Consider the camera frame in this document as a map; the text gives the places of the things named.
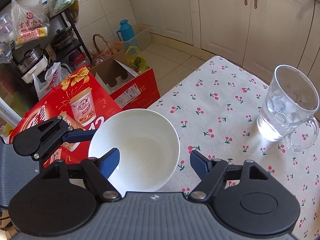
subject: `gold bow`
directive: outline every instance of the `gold bow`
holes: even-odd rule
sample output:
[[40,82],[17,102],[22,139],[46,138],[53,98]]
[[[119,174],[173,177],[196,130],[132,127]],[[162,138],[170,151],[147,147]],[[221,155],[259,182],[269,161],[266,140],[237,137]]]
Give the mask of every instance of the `gold bow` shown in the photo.
[[70,75],[66,77],[63,81],[61,81],[62,89],[63,91],[66,91],[70,81],[71,81],[71,87],[73,87],[76,83],[78,83],[80,80],[84,79],[83,83],[87,83],[89,81],[89,77],[87,76],[89,73],[89,70],[84,67],[78,71],[75,75]]

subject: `glass mug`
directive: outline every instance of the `glass mug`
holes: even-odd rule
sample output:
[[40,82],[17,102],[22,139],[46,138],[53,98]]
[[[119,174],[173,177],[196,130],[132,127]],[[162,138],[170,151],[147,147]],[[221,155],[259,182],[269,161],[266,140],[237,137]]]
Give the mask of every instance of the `glass mug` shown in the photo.
[[[260,133],[269,141],[284,138],[287,147],[302,151],[313,145],[319,125],[313,116],[319,108],[319,95],[311,81],[300,70],[288,66],[276,67],[267,97],[257,118]],[[307,143],[297,140],[294,130],[303,123],[313,127]]]

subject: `tablecloth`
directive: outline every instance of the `tablecloth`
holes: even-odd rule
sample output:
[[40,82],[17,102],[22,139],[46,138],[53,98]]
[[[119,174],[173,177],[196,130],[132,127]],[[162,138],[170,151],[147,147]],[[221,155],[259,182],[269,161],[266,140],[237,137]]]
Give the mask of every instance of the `tablecloth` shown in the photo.
[[[179,164],[161,191],[182,191],[187,196],[200,182],[190,166],[192,150],[231,165],[252,159],[299,201],[301,212],[293,235],[314,239],[320,229],[320,138],[302,152],[289,150],[283,140],[263,138],[256,118],[267,90],[268,85],[256,76],[215,56],[151,105],[149,109],[173,124],[180,139]],[[312,127],[302,126],[299,132],[307,130],[301,136],[308,140]],[[236,184],[228,181],[227,187]]]

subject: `bowl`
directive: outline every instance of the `bowl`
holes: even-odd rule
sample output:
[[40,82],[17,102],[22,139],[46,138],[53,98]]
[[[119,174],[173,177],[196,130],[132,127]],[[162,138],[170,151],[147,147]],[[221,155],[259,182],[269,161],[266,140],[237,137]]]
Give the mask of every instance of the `bowl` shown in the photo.
[[109,182],[124,197],[127,191],[155,192],[172,176],[180,156],[173,125],[148,109],[130,109],[106,120],[93,136],[88,157],[102,157],[113,147],[120,162]]

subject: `blue kettle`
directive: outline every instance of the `blue kettle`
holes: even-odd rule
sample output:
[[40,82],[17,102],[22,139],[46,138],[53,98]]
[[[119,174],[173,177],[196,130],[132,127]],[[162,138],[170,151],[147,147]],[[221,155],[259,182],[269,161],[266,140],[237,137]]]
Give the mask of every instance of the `blue kettle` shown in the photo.
[[134,37],[132,26],[128,23],[129,20],[122,20],[120,22],[120,30],[117,31],[119,40],[121,40],[119,33],[121,33],[123,41],[128,41]]

